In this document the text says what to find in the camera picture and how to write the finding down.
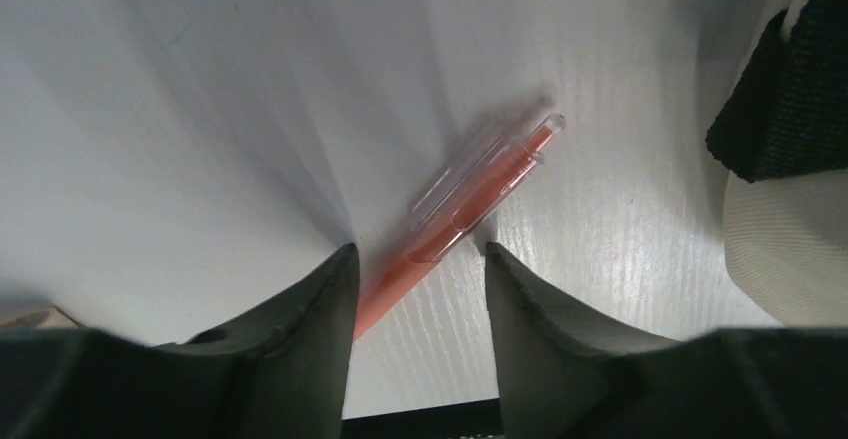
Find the orange pen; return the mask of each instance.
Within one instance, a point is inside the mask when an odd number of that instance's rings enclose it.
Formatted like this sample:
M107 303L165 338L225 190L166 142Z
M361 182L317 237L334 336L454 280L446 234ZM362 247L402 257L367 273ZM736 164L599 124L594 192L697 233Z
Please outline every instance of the orange pen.
M353 339L359 339L439 264L527 174L542 149L565 126L560 114L494 123L472 146L471 161L452 165L414 211L425 215L379 280L359 300Z

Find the white table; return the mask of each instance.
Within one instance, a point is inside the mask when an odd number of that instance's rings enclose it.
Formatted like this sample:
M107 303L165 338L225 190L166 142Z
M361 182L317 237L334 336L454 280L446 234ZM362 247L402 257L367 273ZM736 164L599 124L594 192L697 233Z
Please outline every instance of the white table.
M703 147L761 0L0 0L0 294L185 340L347 240L363 279L475 120L568 117L488 222L673 338L774 321L729 279ZM346 416L497 394L461 244L354 347Z

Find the pen cap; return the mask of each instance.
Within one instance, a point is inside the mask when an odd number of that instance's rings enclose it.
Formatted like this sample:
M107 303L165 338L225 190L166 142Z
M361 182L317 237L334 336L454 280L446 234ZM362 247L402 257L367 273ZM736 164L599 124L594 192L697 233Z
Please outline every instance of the pen cap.
M467 154L454 161L416 205L417 239L407 258L437 262L515 189L542 149L565 126L560 114L497 122L481 130Z

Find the black fabric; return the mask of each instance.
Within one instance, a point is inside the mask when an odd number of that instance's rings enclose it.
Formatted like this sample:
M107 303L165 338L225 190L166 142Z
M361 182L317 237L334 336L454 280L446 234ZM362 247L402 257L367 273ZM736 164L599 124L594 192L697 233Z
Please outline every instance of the black fabric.
M809 0L788 43L784 16L707 132L707 149L748 182L848 167L848 0Z

